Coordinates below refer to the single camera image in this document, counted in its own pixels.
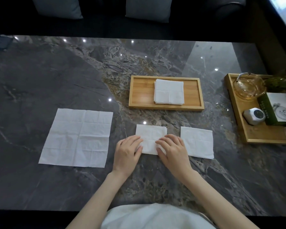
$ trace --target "unfolded napkin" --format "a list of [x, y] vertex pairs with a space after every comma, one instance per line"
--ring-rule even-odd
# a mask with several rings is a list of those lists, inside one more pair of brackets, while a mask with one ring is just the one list
[[154, 125], [137, 125], [136, 135], [141, 136], [143, 142], [140, 145], [143, 146], [143, 154], [154, 154], [157, 155], [156, 147], [161, 148], [165, 153], [165, 150], [155, 143], [161, 137], [164, 137], [167, 134], [167, 128], [162, 126]]
[[214, 159], [213, 131], [181, 127], [180, 137], [189, 156]]
[[112, 115], [58, 108], [39, 163], [105, 167]]
[[156, 104], [184, 104], [183, 82], [156, 79], [154, 101]]

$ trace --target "person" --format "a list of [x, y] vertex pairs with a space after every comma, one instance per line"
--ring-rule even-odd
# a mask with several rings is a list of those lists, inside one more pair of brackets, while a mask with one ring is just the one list
[[[86, 228], [215, 228], [197, 213], [166, 204], [118, 206], [107, 212], [114, 196], [133, 172], [142, 154], [143, 139], [133, 135], [116, 144], [112, 172], [109, 173], [67, 229]], [[254, 223], [211, 187], [193, 170], [184, 142], [172, 134], [156, 141], [158, 155], [173, 176], [183, 183], [209, 213], [220, 229], [256, 229]]]

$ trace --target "finger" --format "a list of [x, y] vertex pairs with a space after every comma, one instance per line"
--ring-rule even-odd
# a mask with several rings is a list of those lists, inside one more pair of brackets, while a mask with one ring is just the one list
[[176, 145], [181, 145], [177, 136], [175, 136], [173, 134], [167, 134], [167, 135], [165, 135], [165, 137], [170, 138]]
[[160, 148], [156, 148], [158, 152], [158, 156], [163, 162], [163, 164], [167, 167], [168, 166], [168, 159], [167, 156], [164, 154], [164, 152]]
[[135, 158], [136, 162], [139, 161], [139, 158], [140, 158], [140, 156], [142, 154], [142, 150], [143, 150], [143, 146], [140, 146], [138, 148], [138, 150], [136, 151], [136, 153], [134, 154], [134, 158]]
[[178, 140], [180, 141], [180, 144], [185, 147], [184, 141], [180, 137], [178, 137]]
[[118, 150], [122, 144], [122, 142], [124, 141], [125, 139], [122, 139], [120, 140], [117, 144], [116, 144], [116, 150]]
[[127, 143], [131, 138], [133, 138], [133, 137], [140, 137], [140, 136], [138, 136], [138, 135], [129, 136], [128, 138], [126, 138], [126, 139], [123, 141], [122, 144], [126, 144], [126, 143]]
[[170, 146], [176, 145], [171, 139], [167, 137], [161, 137], [159, 140], [164, 140], [166, 143], [168, 143]]
[[168, 152], [168, 150], [170, 149], [170, 145], [164, 140], [157, 140], [155, 141], [155, 143], [158, 145], [161, 145], [162, 148], [164, 148], [166, 152]]
[[132, 145], [130, 146], [131, 149], [133, 151], [135, 151], [135, 149], [140, 145], [140, 143], [143, 141], [143, 139], [138, 139], [138, 140], [135, 140]]
[[125, 145], [131, 146], [132, 143], [133, 143], [135, 140], [138, 140], [140, 137], [141, 137], [141, 136], [138, 136], [138, 135], [130, 136], [129, 139], [125, 142]]

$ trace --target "marble table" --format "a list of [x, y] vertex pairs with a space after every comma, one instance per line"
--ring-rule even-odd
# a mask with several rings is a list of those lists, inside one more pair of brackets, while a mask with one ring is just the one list
[[[136, 124], [213, 131], [214, 160], [191, 165], [246, 215], [286, 215], [286, 146], [240, 142], [227, 73], [266, 73], [254, 44], [17, 36], [0, 52], [0, 209], [78, 211]], [[205, 110], [129, 109], [131, 75], [198, 77]], [[112, 111], [105, 168], [38, 164], [57, 108]], [[203, 212], [155, 155], [143, 154], [111, 207], [169, 203]]]

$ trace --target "bamboo tray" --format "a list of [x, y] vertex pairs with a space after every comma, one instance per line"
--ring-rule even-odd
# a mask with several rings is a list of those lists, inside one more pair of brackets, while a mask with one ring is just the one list
[[[154, 92], [156, 79], [183, 81], [184, 104], [155, 104]], [[160, 77], [132, 75], [129, 92], [130, 108], [190, 110], [202, 111], [204, 109], [199, 78]]]
[[[256, 126], [251, 126], [242, 116], [246, 109], [259, 108], [257, 100], [245, 101], [236, 96], [233, 88], [233, 81], [239, 74], [227, 74], [225, 76], [225, 83], [227, 85], [229, 95], [234, 110], [237, 127], [240, 137], [243, 142], [247, 143], [273, 143], [273, 144], [286, 144], [286, 136], [283, 126], [270, 126], [262, 122]], [[260, 75], [262, 79], [271, 77], [270, 75]]]

